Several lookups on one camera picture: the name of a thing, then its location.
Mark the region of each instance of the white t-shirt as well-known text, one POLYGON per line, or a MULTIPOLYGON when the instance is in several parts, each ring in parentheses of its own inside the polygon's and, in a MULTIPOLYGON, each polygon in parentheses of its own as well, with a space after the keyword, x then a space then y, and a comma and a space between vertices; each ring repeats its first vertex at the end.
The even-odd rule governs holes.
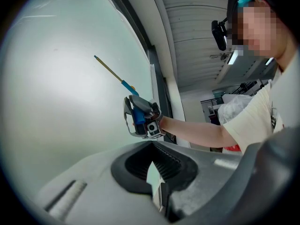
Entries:
POLYGON ((248 106, 223 126, 239 145, 242 153, 247 146, 261 143, 272 133, 284 128, 276 108, 272 107, 272 80, 253 97, 248 106))

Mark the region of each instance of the wall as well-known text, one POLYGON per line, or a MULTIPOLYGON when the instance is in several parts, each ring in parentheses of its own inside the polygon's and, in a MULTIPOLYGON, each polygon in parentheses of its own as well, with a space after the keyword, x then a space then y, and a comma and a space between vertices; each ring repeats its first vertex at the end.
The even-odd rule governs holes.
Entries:
POLYGON ((205 120, 206 122, 209 122, 210 123, 210 111, 208 109, 208 106, 212 106, 212 103, 209 102, 209 103, 202 103, 202 109, 203 109, 203 113, 204 113, 204 116, 205 116, 205 120))
POLYGON ((215 96, 211 90, 199 90, 180 93, 181 99, 197 99, 200 101, 214 99, 215 96))
POLYGON ((1 50, 2 149, 29 197, 97 152, 140 141, 128 133, 129 92, 94 55, 152 99, 137 37, 109 0, 31 0, 1 50))
MULTIPOLYGON (((163 77, 166 78, 170 94, 172 113, 175 119, 185 120, 181 98, 174 76, 173 61, 168 42, 166 27, 164 26, 158 5, 155 0, 129 0, 139 17, 152 45, 155 46, 163 77)), ((188 147, 189 143, 177 138, 177 144, 188 147)))
MULTIPOLYGON (((182 106, 183 106, 183 110, 184 110, 184 114, 185 114, 187 122, 206 122, 200 100, 184 99, 184 100, 182 100, 182 106)), ((199 146, 199 145, 193 144, 191 142, 190 142, 190 145, 192 148, 197 148, 200 150, 207 150, 207 151, 210 150, 207 147, 199 146)))

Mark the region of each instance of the gray plastic surface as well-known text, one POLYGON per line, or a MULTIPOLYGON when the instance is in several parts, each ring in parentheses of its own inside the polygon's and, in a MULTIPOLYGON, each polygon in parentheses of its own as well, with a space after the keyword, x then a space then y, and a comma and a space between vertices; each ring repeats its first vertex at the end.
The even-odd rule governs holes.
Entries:
POLYGON ((179 221, 179 224, 197 224, 199 221, 201 221, 201 225, 222 224, 222 221, 234 209, 243 195, 252 175, 259 148, 260 144, 248 146, 239 166, 225 185, 200 210, 179 221))
MULTIPOLYGON (((38 194, 37 203, 45 208, 71 181, 82 180, 87 183, 87 186, 68 213, 66 223, 73 225, 168 224, 169 222, 158 212, 150 196, 127 192, 111 175, 111 164, 115 158, 144 143, 127 145, 83 159, 49 182, 38 194)), ((215 164, 216 159, 224 161, 225 164, 236 165, 241 159, 235 155, 194 150, 167 142, 160 143, 192 158, 198 165, 199 173, 195 180, 187 189, 174 192, 170 198, 174 211, 179 212, 183 217, 200 208, 205 209, 233 174, 234 169, 215 164)), ((239 186, 239 182, 245 183, 247 175, 244 178, 235 179, 236 187, 240 187, 240 192, 242 192, 243 186, 239 186)), ((231 200, 231 196, 234 194, 229 193, 220 199, 231 200)), ((220 206, 220 202, 221 200, 218 200, 216 205, 220 206)), ((177 223, 194 224, 194 214, 177 223)))

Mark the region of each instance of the person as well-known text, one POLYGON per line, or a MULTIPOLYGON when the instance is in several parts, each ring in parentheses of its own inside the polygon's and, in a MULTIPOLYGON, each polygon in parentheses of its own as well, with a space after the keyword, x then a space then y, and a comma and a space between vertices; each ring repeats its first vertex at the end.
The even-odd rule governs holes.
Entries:
POLYGON ((249 50, 260 56, 275 58, 278 69, 273 81, 269 80, 238 116, 222 126, 164 117, 161 120, 163 130, 206 147, 238 144, 244 153, 248 145, 261 143, 285 127, 288 119, 283 123, 270 98, 270 91, 277 79, 291 73, 286 72, 289 67, 299 64, 298 41, 275 8, 271 0, 229 0, 227 8, 228 22, 232 25, 232 43, 247 45, 249 50))

